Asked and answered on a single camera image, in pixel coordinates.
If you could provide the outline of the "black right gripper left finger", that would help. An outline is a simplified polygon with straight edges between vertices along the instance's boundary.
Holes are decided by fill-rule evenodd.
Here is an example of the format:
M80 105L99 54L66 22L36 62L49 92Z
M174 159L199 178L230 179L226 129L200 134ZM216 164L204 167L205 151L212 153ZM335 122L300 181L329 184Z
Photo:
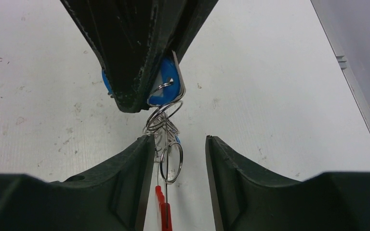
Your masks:
M63 182L0 174L0 231L142 231L154 148L144 135Z

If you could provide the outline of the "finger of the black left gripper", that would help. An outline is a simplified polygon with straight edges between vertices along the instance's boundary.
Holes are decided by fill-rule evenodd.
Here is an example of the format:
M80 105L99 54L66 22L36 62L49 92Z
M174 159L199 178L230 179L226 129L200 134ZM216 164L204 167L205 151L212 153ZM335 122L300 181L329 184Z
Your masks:
M186 0L172 39L172 50L180 62L218 0Z
M188 0L65 0L63 6L96 55L120 111L138 113L161 60L184 55Z

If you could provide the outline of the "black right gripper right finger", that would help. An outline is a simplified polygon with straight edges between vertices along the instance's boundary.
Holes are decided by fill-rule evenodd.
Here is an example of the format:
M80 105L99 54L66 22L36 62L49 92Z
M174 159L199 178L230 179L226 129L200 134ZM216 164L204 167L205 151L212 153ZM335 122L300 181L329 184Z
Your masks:
M218 231L370 231L370 172L277 174L208 136L206 165Z

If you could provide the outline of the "blue key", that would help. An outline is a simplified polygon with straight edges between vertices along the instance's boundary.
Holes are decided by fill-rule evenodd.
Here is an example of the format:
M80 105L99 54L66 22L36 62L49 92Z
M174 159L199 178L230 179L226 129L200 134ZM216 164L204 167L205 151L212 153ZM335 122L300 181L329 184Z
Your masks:
M182 98L185 93L185 84L176 52L171 51L161 62L156 80L145 104L150 107L176 106L176 110L179 110L183 106Z

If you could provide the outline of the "grey red keyring holder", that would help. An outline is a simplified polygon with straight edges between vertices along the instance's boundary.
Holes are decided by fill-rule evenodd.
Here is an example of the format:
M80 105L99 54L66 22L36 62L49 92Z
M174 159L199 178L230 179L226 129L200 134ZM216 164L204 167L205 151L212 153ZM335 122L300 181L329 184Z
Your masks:
M158 227L161 231L172 231L171 205L168 186L174 184L182 170L184 151L175 125L166 118L158 117L146 123L144 133L155 138L154 163L157 168L155 201Z

